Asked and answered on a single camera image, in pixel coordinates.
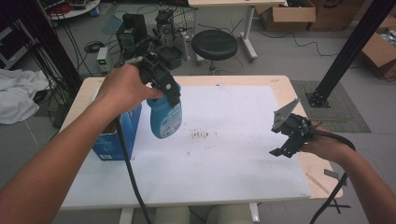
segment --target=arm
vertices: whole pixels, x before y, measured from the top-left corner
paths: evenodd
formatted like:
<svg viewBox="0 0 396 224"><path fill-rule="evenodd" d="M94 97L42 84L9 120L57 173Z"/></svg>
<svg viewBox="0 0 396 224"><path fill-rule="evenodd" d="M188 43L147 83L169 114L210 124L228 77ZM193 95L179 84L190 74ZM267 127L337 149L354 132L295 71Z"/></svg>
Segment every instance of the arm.
<svg viewBox="0 0 396 224"><path fill-rule="evenodd" d="M396 195L357 152L334 139L315 136L302 151L338 163L347 173L371 224L396 220Z"/></svg>
<svg viewBox="0 0 396 224"><path fill-rule="evenodd" d="M0 190L0 223L51 223L100 132L122 112L161 91L146 87L138 70L113 70L97 98Z"/></svg>

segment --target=black pole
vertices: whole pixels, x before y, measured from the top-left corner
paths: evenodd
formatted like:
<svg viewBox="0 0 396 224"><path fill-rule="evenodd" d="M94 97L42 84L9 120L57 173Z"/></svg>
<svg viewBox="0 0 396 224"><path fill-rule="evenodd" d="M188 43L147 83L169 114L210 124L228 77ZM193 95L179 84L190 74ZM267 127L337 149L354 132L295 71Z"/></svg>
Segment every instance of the black pole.
<svg viewBox="0 0 396 224"><path fill-rule="evenodd" d="M358 26L335 58L329 71L321 80L312 94L308 94L308 103L312 107L321 107L330 96L332 90L343 77L348 67L361 52L369 39L378 29L381 22L387 17L396 0L374 0L361 18Z"/></svg>

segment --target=carpet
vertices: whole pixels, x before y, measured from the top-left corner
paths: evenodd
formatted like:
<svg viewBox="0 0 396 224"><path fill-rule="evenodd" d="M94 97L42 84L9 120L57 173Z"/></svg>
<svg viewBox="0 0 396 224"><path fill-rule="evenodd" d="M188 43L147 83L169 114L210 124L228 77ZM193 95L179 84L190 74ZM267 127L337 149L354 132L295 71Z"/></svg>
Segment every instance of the carpet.
<svg viewBox="0 0 396 224"><path fill-rule="evenodd" d="M313 92L319 83L319 81L291 81L309 119L322 122L321 126L335 133L371 132L341 83L335 86L328 98L329 107L311 107L305 94Z"/></svg>

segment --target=stool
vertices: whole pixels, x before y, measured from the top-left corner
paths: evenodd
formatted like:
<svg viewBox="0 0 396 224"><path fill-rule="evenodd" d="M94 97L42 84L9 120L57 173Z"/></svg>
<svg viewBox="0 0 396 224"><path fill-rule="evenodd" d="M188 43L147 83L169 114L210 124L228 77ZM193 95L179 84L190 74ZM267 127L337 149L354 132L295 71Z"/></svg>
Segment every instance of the stool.
<svg viewBox="0 0 396 224"><path fill-rule="evenodd" d="M205 30L192 38L192 49L199 56L210 60L210 71L215 74L214 61L227 60L233 57L238 51L236 39L221 30Z"/></svg>

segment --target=box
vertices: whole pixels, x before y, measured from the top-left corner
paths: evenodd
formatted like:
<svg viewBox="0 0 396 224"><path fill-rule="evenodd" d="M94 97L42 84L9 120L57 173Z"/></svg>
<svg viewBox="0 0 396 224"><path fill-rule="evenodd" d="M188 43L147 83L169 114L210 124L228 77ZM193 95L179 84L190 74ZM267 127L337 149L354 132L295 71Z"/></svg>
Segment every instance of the box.
<svg viewBox="0 0 396 224"><path fill-rule="evenodd" d="M311 0L317 9L317 20L308 24L309 31L341 31L352 23L364 0Z"/></svg>
<svg viewBox="0 0 396 224"><path fill-rule="evenodd" d="M302 7L256 7L264 31L298 32L304 31L309 22L315 21L315 6L303 0Z"/></svg>
<svg viewBox="0 0 396 224"><path fill-rule="evenodd" d="M382 33L386 28L396 31L394 16L387 16L377 32ZM363 60L377 76L388 80L396 79L396 47L379 34L374 34L361 51L364 54Z"/></svg>
<svg viewBox="0 0 396 224"><path fill-rule="evenodd" d="M137 126L139 124L142 105L129 112L120 115L120 125L124 136L128 157L131 159L134 148L134 138L136 137ZM115 120L111 121L93 144L92 150L102 161L123 161L123 153L117 132Z"/></svg>

